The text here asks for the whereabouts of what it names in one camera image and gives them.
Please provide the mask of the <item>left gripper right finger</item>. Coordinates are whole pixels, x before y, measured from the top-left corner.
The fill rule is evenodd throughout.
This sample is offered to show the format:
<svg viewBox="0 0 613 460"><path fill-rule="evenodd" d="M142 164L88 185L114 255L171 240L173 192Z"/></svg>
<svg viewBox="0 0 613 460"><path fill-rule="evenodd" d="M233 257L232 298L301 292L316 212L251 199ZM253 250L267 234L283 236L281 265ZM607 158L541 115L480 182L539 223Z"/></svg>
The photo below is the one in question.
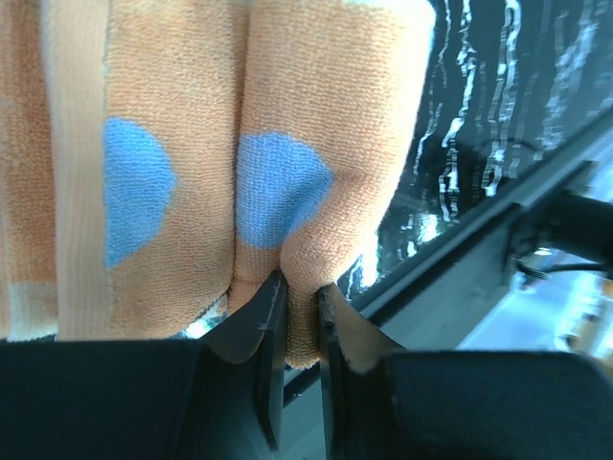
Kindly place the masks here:
<svg viewBox="0 0 613 460"><path fill-rule="evenodd" d="M563 352L411 352L318 294L330 459L608 459L612 381Z"/></svg>

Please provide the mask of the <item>orange dotted towel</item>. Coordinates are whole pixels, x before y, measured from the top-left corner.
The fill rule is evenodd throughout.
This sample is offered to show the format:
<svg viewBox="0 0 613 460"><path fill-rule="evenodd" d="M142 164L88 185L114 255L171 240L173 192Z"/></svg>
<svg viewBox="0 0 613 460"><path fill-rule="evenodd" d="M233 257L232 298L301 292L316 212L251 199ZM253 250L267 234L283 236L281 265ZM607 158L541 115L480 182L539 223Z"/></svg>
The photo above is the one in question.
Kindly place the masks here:
<svg viewBox="0 0 613 460"><path fill-rule="evenodd" d="M288 281L315 295L375 234L432 51L428 1L5 1L1 335L166 338Z"/></svg>

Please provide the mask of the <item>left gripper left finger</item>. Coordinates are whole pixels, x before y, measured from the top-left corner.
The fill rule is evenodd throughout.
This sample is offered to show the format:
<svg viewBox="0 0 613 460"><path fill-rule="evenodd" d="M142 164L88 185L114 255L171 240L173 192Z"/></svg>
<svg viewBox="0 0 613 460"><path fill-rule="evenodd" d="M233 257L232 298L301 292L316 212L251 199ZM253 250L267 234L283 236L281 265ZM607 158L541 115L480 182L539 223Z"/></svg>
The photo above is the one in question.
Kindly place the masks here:
<svg viewBox="0 0 613 460"><path fill-rule="evenodd" d="M284 392L286 283L198 339L1 348L5 459L271 459Z"/></svg>

